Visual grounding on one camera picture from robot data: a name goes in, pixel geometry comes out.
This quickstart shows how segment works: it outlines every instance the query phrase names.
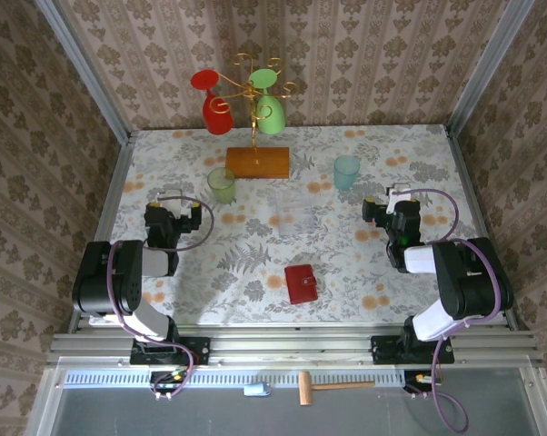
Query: patterned wallpaper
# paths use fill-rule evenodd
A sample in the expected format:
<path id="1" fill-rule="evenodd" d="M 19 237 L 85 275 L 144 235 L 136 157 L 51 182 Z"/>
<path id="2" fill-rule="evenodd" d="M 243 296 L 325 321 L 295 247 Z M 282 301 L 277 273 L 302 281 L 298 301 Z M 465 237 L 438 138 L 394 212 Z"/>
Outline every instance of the patterned wallpaper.
<path id="1" fill-rule="evenodd" d="M 460 144 L 547 365 L 547 0 L 537 0 Z"/>
<path id="2" fill-rule="evenodd" d="M 444 124 L 507 0 L 57 0 L 131 129 L 202 127 L 191 76 L 286 62 L 290 125 Z M 227 83 L 222 93 L 234 90 Z M 234 108 L 247 125 L 246 103 Z"/>
<path id="3" fill-rule="evenodd" d="M 23 433 L 117 153 L 43 15 L 0 0 L 0 435 Z"/>

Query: table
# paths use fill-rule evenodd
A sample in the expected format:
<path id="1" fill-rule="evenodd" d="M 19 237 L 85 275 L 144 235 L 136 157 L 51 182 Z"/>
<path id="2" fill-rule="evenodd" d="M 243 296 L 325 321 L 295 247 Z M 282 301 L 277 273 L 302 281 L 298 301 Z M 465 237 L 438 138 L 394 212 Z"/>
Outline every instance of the table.
<path id="1" fill-rule="evenodd" d="M 329 126 L 288 127 L 258 137 L 261 146 L 290 147 L 289 180 L 237 180 L 236 200 L 216 203 L 206 176 L 224 165 L 227 147 L 249 145 L 250 129 L 213 136 L 205 130 L 138 133 L 133 161 L 116 216 L 113 241 L 145 238 L 144 207 L 155 193 L 182 189 L 208 202 L 215 228 L 205 245 L 180 253 L 174 277 L 143 280 L 144 297 L 177 324 L 400 323 L 438 298 L 433 274 L 402 274 L 385 253 L 384 229 L 361 217 L 362 201 L 388 201 L 385 186 L 438 188 L 459 205 L 456 236 L 476 236 L 472 216 L 443 127 Z M 341 154 L 361 159 L 361 170 L 347 192 L 333 187 L 333 161 Z M 275 193 L 309 193 L 314 233 L 280 237 Z M 424 241 L 443 236 L 453 208 L 436 194 L 420 194 Z M 200 239 L 184 235 L 183 247 Z M 289 303 L 283 268 L 310 263 L 318 282 L 318 300 Z"/>

